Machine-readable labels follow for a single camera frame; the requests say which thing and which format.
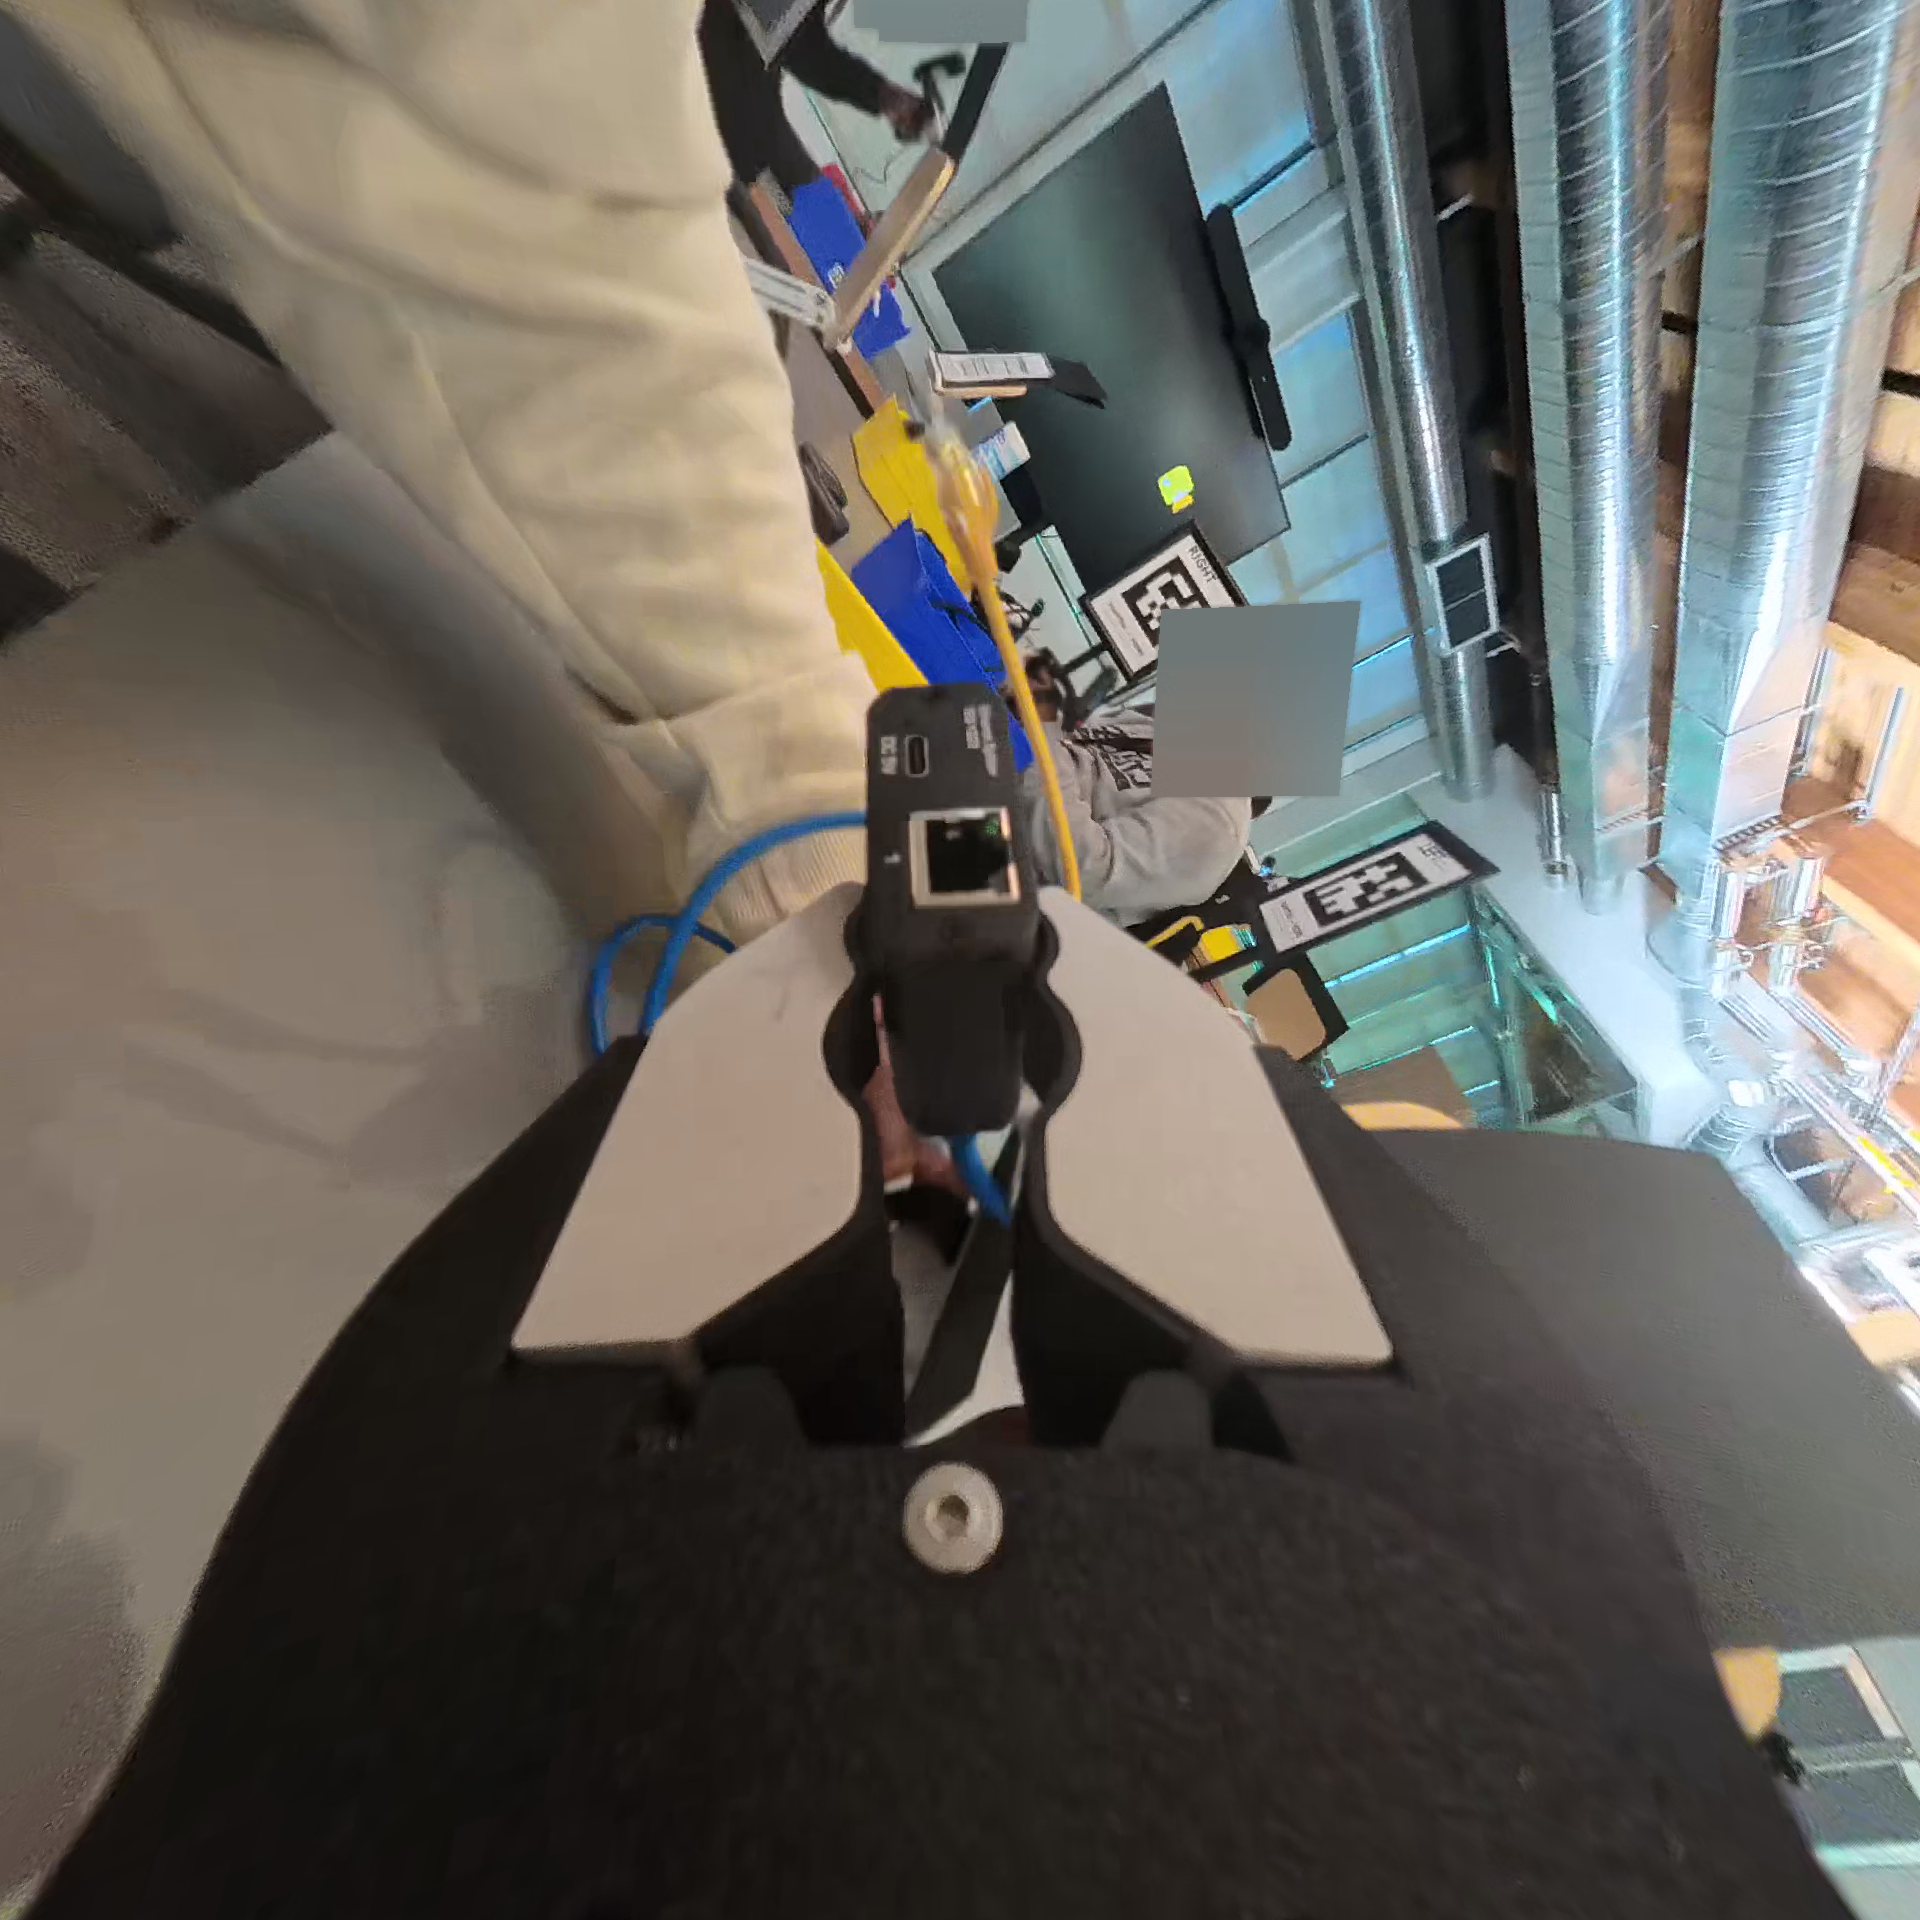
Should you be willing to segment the silver ventilation duct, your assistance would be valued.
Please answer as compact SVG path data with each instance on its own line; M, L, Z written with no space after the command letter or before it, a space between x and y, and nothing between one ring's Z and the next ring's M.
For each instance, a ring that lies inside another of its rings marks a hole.
M1556 789L1588 911L1774 815L1915 215L1915 5L1720 5L1670 674L1656 620L1672 5L1503 5Z
M1446 793L1484 801L1496 753L1496 578L1468 498L1411 5L1314 3L1310 13L1383 405L1429 730Z

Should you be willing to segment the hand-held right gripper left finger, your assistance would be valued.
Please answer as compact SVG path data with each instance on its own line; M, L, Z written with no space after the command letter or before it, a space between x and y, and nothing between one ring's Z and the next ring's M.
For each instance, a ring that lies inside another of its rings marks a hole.
M518 1317L518 1357L632 1361L680 1388L759 1366L806 1436L903 1439L854 909L808 906L668 1006Z

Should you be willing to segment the yellow plastic bin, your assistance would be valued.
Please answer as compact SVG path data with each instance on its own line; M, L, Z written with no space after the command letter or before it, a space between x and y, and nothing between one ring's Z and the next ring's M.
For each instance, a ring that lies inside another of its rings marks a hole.
M970 591L971 607L991 638L982 605L978 603L975 573L946 521L940 467L928 455L919 423L909 420L896 401L884 402L853 435L850 455L854 479L844 479L837 468L824 463L806 483L806 503L813 516L813 558L831 631L839 647L864 665L876 687L888 691L928 684L853 587L850 570L893 526L914 521L942 549L952 578ZM1003 658L999 650L994 652L999 657L999 673L986 681L970 681L986 684L988 687L1003 686Z

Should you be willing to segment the blue plastic bin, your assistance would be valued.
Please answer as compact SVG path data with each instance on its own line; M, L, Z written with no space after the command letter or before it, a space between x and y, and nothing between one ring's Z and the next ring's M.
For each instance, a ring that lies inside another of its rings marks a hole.
M928 684L988 681L999 673L970 591L912 519L853 565L850 582Z

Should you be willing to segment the black wall monitor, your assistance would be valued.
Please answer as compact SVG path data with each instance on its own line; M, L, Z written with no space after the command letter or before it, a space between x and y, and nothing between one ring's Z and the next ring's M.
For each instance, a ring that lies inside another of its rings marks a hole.
M1237 563L1288 529L1288 420L1250 287L1227 291L1167 87L1092 135L944 259L932 284L980 353L1075 363L1101 402L1010 402L1039 524L1103 587L1183 524Z

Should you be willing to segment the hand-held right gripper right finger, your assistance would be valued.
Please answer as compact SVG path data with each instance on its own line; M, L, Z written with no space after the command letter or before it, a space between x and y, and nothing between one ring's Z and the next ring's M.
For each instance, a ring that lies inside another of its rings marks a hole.
M1266 1377L1379 1377L1394 1345L1266 1053L1077 901L1039 906L1015 1203L1035 1443L1091 1449L1143 1377L1256 1431Z

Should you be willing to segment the black ethernet port adapter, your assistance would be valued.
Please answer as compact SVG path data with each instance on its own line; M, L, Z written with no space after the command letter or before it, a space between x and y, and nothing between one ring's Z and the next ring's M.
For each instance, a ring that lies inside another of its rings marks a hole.
M1039 875L1013 718L980 681L888 687L869 708L856 971L906 1121L924 1135L1013 1124Z

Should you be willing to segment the person's left forearm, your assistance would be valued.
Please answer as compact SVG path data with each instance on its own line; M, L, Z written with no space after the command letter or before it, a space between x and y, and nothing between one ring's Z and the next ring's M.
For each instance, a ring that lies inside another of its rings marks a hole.
M680 897L862 809L699 5L14 5L304 394L534 625Z

